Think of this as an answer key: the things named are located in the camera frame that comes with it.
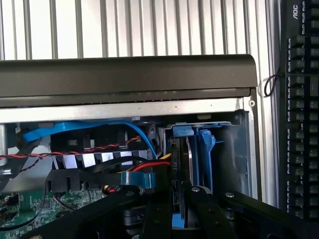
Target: yellow wire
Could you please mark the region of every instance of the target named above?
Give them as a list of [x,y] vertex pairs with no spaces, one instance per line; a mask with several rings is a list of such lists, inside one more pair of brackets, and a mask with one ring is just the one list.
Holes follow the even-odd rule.
[[171,157],[171,153],[168,153],[167,155],[164,155],[162,158],[159,158],[159,159],[167,159],[169,157]]

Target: red wire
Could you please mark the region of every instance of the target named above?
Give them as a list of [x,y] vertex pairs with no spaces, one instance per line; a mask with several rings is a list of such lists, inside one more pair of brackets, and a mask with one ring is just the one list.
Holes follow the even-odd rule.
[[[139,136],[136,136],[134,138],[127,140],[126,143],[136,141],[139,138],[140,138]],[[70,152],[51,152],[51,153],[42,153],[42,154],[31,153],[31,154],[26,154],[26,155],[25,154],[9,154],[9,155],[1,155],[0,160],[4,159],[6,157],[12,157],[12,158],[38,157],[38,159],[32,165],[20,170],[20,172],[24,172],[26,170],[33,168],[42,158],[47,157],[47,156],[59,156],[59,155],[63,156],[63,155],[68,155],[68,154],[78,155],[78,154],[82,154],[82,153],[94,152],[96,150],[105,150],[109,147],[118,147],[118,146],[119,146],[119,144],[113,143],[113,144],[108,144],[106,146],[98,146],[95,148],[88,148],[88,149],[85,149],[83,152],[70,151]]]
[[138,172],[146,167],[153,167],[158,165],[170,165],[170,162],[160,161],[160,162],[152,162],[152,163],[143,163],[140,166],[137,166],[135,169],[133,169],[132,172]]

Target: electronic component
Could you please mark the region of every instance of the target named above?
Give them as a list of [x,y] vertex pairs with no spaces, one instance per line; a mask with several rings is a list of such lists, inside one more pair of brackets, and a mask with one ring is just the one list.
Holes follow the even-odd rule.
[[45,209],[50,209],[50,208],[51,208],[51,201],[50,200],[44,200],[42,209],[45,210]]

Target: red and black wire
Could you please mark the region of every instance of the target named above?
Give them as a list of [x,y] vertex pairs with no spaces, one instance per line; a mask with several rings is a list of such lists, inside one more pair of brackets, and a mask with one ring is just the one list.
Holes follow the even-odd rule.
[[[126,144],[137,141],[140,139],[139,136],[133,137],[129,140],[126,141]],[[27,171],[34,167],[40,160],[42,160],[44,157],[49,157],[49,156],[64,156],[64,155],[80,155],[84,153],[94,153],[97,151],[104,151],[108,148],[116,148],[119,147],[120,145],[118,143],[113,143],[113,144],[108,144],[105,146],[98,146],[95,148],[87,148],[84,149],[82,152],[79,151],[69,151],[69,152],[51,152],[51,153],[30,153],[30,154],[8,154],[8,155],[0,155],[0,160],[5,159],[5,158],[26,158],[26,157],[38,157],[38,159],[30,166],[20,170],[20,172]]]

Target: keyboard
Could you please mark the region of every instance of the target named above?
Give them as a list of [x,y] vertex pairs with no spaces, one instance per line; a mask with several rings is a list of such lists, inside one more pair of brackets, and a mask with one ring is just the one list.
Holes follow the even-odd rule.
[[319,0],[282,0],[279,206],[319,222]]

